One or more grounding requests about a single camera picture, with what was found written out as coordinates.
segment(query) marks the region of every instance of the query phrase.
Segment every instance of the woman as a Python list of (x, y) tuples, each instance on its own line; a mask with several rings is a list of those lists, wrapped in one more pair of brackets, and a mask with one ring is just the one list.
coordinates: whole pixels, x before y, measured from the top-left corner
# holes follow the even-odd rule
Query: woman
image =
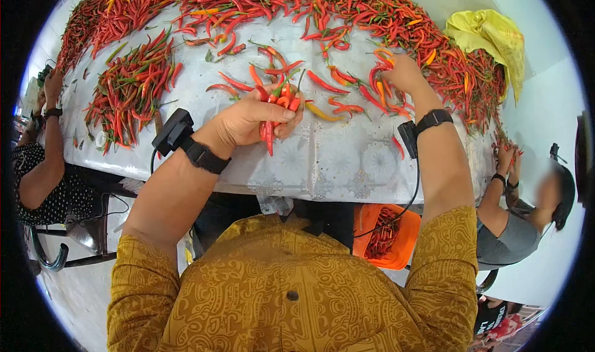
[[(556, 230), (566, 224), (574, 204), (574, 179), (570, 171), (555, 162), (537, 189), (535, 207), (519, 198), (521, 158), (513, 149), (498, 150), (500, 168), (492, 178), (477, 208), (477, 261), (480, 270), (492, 270), (518, 263), (537, 250), (543, 231), (554, 222)], [(506, 194), (505, 210), (499, 206)]]
[[(33, 118), (12, 150), (14, 191), (19, 221), (26, 226), (79, 222), (102, 213), (100, 192), (120, 176), (64, 162), (64, 146), (56, 109), (61, 73), (52, 70), (37, 97)], [(45, 105), (45, 118), (41, 110)], [(45, 123), (45, 149), (37, 136)]]
[[(407, 56), (395, 56), (385, 78), (413, 97), (417, 120), (443, 109)], [(193, 140), (227, 160), (236, 146), (260, 140), (260, 121), (283, 123), (275, 136), (289, 136), (302, 113), (257, 97), (254, 90), (220, 112)], [(423, 228), (400, 288), (335, 239), (305, 231), (307, 220), (283, 224), (273, 215), (235, 222), (180, 277), (176, 244), (218, 175), (178, 149), (146, 182), (124, 223), (108, 350), (464, 350), (477, 311), (471, 173), (450, 122), (421, 132), (418, 153)]]

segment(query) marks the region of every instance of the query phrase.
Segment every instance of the black wrist strap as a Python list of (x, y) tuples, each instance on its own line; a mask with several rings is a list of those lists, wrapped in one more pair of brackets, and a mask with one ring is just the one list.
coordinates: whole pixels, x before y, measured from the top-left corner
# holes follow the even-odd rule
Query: black wrist strap
[(506, 186), (506, 179), (504, 179), (504, 177), (500, 174), (494, 174), (494, 176), (491, 179), (500, 179), (502, 180), (502, 186)]
[(51, 116), (56, 116), (57, 118), (62, 115), (62, 109), (51, 108), (45, 111), (45, 120), (48, 120)]
[(231, 158), (222, 160), (212, 154), (207, 146), (194, 141), (190, 137), (182, 141), (180, 148), (186, 152), (188, 159), (195, 167), (209, 171), (212, 174), (220, 175), (231, 161)]
[(448, 111), (445, 109), (432, 109), (417, 123), (415, 134), (418, 136), (430, 127), (441, 125), (444, 122), (453, 123)]
[(510, 189), (517, 189), (519, 187), (519, 182), (517, 182), (515, 185), (512, 185), (512, 184), (510, 184), (510, 180), (507, 180), (506, 187), (510, 188)]

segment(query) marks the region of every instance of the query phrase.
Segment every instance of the orange plastic container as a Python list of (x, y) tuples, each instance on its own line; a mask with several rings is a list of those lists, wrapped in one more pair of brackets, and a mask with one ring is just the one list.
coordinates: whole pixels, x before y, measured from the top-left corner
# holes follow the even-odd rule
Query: orange plastic container
[[(390, 208), (397, 214), (403, 211), (403, 207), (389, 204), (364, 204), (363, 206), (356, 206), (355, 214), (353, 215), (353, 235), (359, 236), (374, 229), (380, 210), (383, 207)], [(390, 252), (382, 259), (364, 258), (364, 253), (372, 234), (353, 240), (353, 255), (368, 260), (376, 267), (396, 270), (403, 269), (409, 262), (409, 258), (415, 247), (417, 235), (420, 233), (420, 223), (421, 216), (407, 210), (401, 217), (397, 238), (390, 248)]]

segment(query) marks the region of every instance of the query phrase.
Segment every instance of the black cable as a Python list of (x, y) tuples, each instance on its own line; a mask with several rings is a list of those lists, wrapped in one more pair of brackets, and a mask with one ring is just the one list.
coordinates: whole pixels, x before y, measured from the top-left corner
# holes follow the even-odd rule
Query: black cable
[(153, 154), (151, 155), (151, 175), (153, 175), (153, 163), (155, 162), (155, 155), (157, 154), (157, 148), (153, 149)]
[(403, 214), (405, 214), (405, 212), (406, 212), (406, 211), (409, 209), (409, 207), (411, 207), (411, 205), (413, 204), (413, 201), (415, 200), (415, 197), (417, 197), (417, 192), (418, 192), (418, 190), (420, 189), (420, 159), (419, 159), (419, 158), (416, 158), (415, 160), (417, 161), (417, 183), (415, 184), (415, 192), (413, 193), (413, 197), (411, 197), (411, 200), (409, 201), (409, 203), (407, 204), (407, 206), (405, 206), (405, 208), (403, 209), (403, 211), (401, 211), (401, 212), (400, 212), (400, 213), (397, 215), (397, 217), (395, 217), (395, 218), (394, 218), (393, 220), (391, 220), (390, 222), (388, 222), (388, 223), (386, 223), (386, 224), (384, 224), (384, 225), (381, 225), (381, 226), (377, 226), (376, 228), (374, 228), (374, 229), (370, 230), (369, 232), (367, 232), (367, 233), (364, 233), (364, 234), (362, 234), (362, 235), (359, 235), (359, 236), (353, 236), (353, 238), (359, 238), (359, 237), (363, 237), (363, 236), (365, 236), (365, 235), (368, 235), (368, 234), (370, 234), (370, 233), (374, 232), (374, 231), (375, 231), (375, 230), (377, 230), (377, 229), (380, 229), (380, 228), (383, 228), (383, 227), (386, 227), (386, 226), (389, 226), (389, 225), (391, 225), (392, 223), (394, 223), (394, 222), (396, 222), (397, 220), (399, 220), (399, 219), (401, 218), (401, 216), (403, 216)]
[(123, 204), (126, 205), (126, 210), (124, 210), (124, 211), (114, 211), (114, 212), (107, 213), (107, 214), (100, 214), (100, 215), (93, 216), (93, 217), (88, 217), (88, 218), (85, 218), (85, 219), (82, 219), (82, 220), (79, 220), (79, 221), (76, 221), (74, 219), (68, 219), (68, 220), (66, 220), (64, 222), (64, 224), (78, 223), (80, 226), (85, 226), (83, 224), (85, 222), (94, 221), (95, 219), (101, 219), (102, 217), (109, 216), (109, 215), (112, 215), (112, 214), (126, 214), (128, 212), (128, 210), (130, 210), (130, 206), (122, 198), (120, 198), (119, 196), (117, 196), (117, 195), (115, 195), (113, 193), (101, 193), (101, 211), (104, 210), (103, 196), (106, 195), (106, 194), (119, 199)]

